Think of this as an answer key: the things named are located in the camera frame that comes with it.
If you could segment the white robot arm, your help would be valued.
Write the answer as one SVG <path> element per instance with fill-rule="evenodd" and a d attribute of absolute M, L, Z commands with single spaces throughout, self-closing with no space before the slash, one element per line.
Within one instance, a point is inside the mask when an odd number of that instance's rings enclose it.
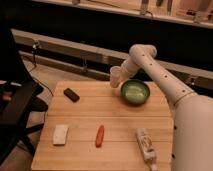
<path fill-rule="evenodd" d="M 143 69 L 174 108 L 171 171 L 213 171 L 213 98 L 199 95 L 155 61 L 153 45 L 135 44 L 121 64 L 121 78 Z"/>

